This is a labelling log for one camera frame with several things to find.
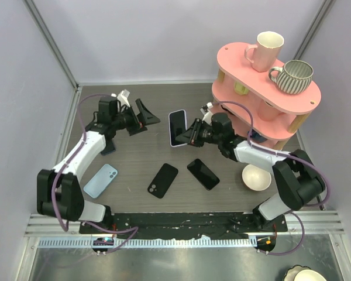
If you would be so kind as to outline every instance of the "white wall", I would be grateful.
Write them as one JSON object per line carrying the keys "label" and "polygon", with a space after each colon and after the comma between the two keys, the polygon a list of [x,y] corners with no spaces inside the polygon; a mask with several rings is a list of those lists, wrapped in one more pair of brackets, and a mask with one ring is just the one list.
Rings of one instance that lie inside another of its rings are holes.
{"label": "white wall", "polygon": [[204,80],[230,42],[281,33],[292,59],[322,0],[35,0],[80,83]]}
{"label": "white wall", "polygon": [[14,280],[36,175],[54,164],[72,94],[24,3],[1,0],[0,280]]}
{"label": "white wall", "polygon": [[329,206],[338,210],[351,242],[351,0],[335,2],[302,59],[314,67],[322,93],[302,138],[332,182]]}

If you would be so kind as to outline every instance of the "phone screen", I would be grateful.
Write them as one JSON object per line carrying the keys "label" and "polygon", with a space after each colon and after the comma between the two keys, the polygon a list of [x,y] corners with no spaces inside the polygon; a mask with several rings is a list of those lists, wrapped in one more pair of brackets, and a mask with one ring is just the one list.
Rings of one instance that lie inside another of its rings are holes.
{"label": "phone screen", "polygon": [[207,190],[211,190],[220,182],[220,179],[213,174],[213,172],[201,162],[200,159],[192,161],[187,166],[187,169]]}
{"label": "phone screen", "polygon": [[184,145],[184,143],[176,141],[176,137],[186,131],[186,112],[184,110],[169,114],[169,131],[171,146]]}

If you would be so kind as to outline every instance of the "bowl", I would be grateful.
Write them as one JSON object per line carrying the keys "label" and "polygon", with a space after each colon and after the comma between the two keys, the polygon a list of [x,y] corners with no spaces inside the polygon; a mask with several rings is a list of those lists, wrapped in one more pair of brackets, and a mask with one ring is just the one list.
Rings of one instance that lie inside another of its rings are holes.
{"label": "bowl", "polygon": [[271,183],[270,173],[254,165],[247,165],[242,172],[245,185],[254,191],[263,191]]}
{"label": "bowl", "polygon": [[326,281],[326,279],[318,272],[306,269],[300,271],[296,276],[294,281]]}

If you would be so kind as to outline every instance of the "shelf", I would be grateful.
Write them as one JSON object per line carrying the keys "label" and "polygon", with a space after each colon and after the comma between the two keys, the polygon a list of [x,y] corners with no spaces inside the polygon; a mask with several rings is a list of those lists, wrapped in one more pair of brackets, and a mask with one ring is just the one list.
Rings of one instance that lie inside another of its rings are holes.
{"label": "shelf", "polygon": [[[229,111],[222,109],[220,105],[214,105],[211,108],[211,112],[213,114],[218,112],[227,113],[229,119],[232,121],[235,134],[243,136],[245,138],[247,137],[247,133],[250,130],[250,126],[244,123],[242,120],[240,120],[237,116],[233,115]],[[273,146],[276,143],[276,140],[268,139],[267,141],[260,143],[260,145],[266,146],[267,148],[273,148]]]}
{"label": "shelf", "polygon": [[[244,57],[247,43],[230,43],[222,47],[217,54],[217,62],[226,76],[232,77],[261,99],[288,114],[301,115],[312,112],[321,101],[321,92],[316,83],[297,95],[280,91],[268,77],[268,72],[259,73],[251,67]],[[273,66],[283,66],[276,60]]]}
{"label": "shelf", "polygon": [[[283,141],[293,135],[293,133],[287,131],[287,128],[295,119],[295,115],[280,114],[272,121],[260,119],[257,114],[257,109],[261,99],[252,92],[249,92],[248,95],[238,95],[234,92],[234,82],[235,81],[230,77],[225,77],[223,83],[215,81],[212,85],[214,98],[217,101],[236,101],[246,106],[253,115],[254,130],[267,139]],[[243,108],[235,104],[224,104],[223,107],[239,117],[246,125],[250,125],[250,116]]]}

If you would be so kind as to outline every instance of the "pink mug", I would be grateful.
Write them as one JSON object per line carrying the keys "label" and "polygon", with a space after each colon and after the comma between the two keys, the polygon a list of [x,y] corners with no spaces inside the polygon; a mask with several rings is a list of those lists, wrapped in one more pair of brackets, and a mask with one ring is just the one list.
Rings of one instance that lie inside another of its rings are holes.
{"label": "pink mug", "polygon": [[[276,61],[284,42],[284,38],[276,32],[261,32],[257,35],[257,43],[249,44],[245,49],[245,58],[251,62],[252,68],[256,71],[268,71]],[[250,49],[254,49],[252,58],[248,57]]]}

